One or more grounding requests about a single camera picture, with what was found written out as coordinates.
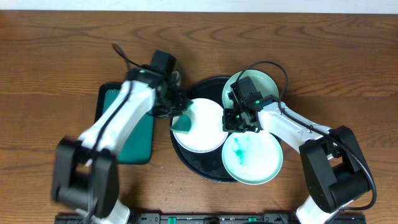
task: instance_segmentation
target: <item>wooden table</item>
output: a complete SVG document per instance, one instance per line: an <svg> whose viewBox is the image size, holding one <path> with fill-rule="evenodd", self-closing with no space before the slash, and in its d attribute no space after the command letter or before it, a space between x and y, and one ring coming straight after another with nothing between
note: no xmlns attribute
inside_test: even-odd
<svg viewBox="0 0 398 224"><path fill-rule="evenodd" d="M280 63L293 110L355 132L378 189L368 223L398 222L398 16L3 11L0 223L52 223L70 211L50 199L55 146L93 124L102 84L123 80L114 41L137 63L149 63L155 49L171 52L185 88L260 60ZM276 68L259 68L282 87ZM131 208L262 213L294 210L308 197L300 156L286 145L271 182L220 184L180 162L168 128L155 122L148 164L119 167L120 198Z"/></svg>

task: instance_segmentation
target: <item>green stain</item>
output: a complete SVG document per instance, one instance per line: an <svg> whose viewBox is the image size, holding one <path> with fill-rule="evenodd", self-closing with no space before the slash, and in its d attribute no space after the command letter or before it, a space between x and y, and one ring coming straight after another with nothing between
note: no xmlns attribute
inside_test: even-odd
<svg viewBox="0 0 398 224"><path fill-rule="evenodd" d="M236 144L238 145L238 150L234 150L234 152L235 152L235 154L236 154L236 156L239 158L239 163L242 165L245 165L244 164L244 154L245 154L245 151L243 150L243 149L240 149L240 147L241 147L241 145L238 143L238 139L237 138L235 138L235 142L236 142Z"/></svg>

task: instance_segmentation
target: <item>teal cloth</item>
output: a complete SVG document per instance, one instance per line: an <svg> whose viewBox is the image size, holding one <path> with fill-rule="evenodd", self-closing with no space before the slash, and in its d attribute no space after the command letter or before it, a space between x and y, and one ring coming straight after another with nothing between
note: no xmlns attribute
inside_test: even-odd
<svg viewBox="0 0 398 224"><path fill-rule="evenodd" d="M105 93L103 113L111 106L119 94L119 90L108 90ZM145 164L150 159L152 150L152 133L154 118L145 114L127 138L119 154L120 164Z"/></svg>

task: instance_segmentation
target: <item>black tray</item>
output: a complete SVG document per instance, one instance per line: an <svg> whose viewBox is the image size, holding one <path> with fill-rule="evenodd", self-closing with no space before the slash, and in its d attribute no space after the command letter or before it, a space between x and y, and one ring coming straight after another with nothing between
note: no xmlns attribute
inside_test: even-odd
<svg viewBox="0 0 398 224"><path fill-rule="evenodd" d="M188 97L190 99L206 98L213 100L224 108L222 94L225 83L229 78L213 77L203 80L187 91ZM211 152L195 153L184 149L177 142L172 131L170 131L170 137L178 157L190 170L209 180L226 183L237 182L237 180L228 174L224 167L221 158L224 144Z"/></svg>

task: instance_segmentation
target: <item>white plate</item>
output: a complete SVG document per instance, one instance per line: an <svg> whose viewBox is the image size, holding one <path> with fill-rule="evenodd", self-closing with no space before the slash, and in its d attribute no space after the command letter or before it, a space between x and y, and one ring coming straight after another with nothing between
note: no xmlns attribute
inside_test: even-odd
<svg viewBox="0 0 398 224"><path fill-rule="evenodd" d="M185 112L191 118L188 134L173 132L177 142L186 150L197 153L211 152L220 147L228 136L223 131L223 108L216 102L197 98Z"/></svg>
<svg viewBox="0 0 398 224"><path fill-rule="evenodd" d="M223 88L223 104L224 108L232 108L233 107L233 101L228 98L228 93L231 93L231 84L236 82L238 79L239 74L241 73L238 72L237 74L233 75L229 80L225 83L225 86ZM268 96L270 94L279 97L279 92L278 92L278 87L276 86L275 82L273 79L265 74L264 72L260 72L257 70L247 70L243 73L240 79L244 77L250 77L251 80L253 81L254 86L259 90L262 94L262 97Z"/></svg>
<svg viewBox="0 0 398 224"><path fill-rule="evenodd" d="M223 146L223 164L228 173L244 184L263 184L272 180L283 162L282 148L266 131L233 133Z"/></svg>

